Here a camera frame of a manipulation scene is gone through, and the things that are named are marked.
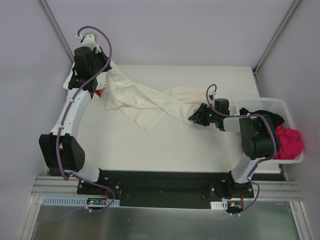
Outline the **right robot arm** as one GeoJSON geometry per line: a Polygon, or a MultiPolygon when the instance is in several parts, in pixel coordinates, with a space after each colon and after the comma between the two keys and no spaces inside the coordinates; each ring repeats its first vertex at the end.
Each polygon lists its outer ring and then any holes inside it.
{"type": "Polygon", "coordinates": [[[269,115],[261,113],[230,115],[229,101],[217,98],[214,104],[202,103],[198,110],[188,118],[190,121],[215,127],[223,132],[240,134],[242,157],[230,172],[232,181],[225,184],[225,192],[237,197],[243,191],[243,185],[249,180],[261,162],[272,160],[280,150],[280,141],[269,115]]]}

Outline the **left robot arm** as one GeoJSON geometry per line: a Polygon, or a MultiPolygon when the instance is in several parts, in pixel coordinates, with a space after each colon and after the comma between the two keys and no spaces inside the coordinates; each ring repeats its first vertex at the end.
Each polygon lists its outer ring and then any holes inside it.
{"type": "Polygon", "coordinates": [[[100,46],[75,49],[74,64],[64,83],[65,105],[54,127],[38,140],[48,168],[62,171],[65,177],[74,174],[89,181],[88,188],[96,195],[105,191],[106,183],[99,178],[100,170],[86,162],[77,134],[87,106],[100,89],[97,78],[109,70],[110,61],[100,46]]]}

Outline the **cream white t shirt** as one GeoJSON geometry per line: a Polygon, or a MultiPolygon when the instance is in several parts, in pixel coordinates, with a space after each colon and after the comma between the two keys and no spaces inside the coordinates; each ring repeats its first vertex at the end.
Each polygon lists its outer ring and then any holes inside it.
{"type": "Polygon", "coordinates": [[[106,78],[106,110],[120,110],[147,132],[165,115],[190,125],[188,118],[205,103],[206,89],[173,87],[164,92],[131,81],[114,63],[106,78]]]}

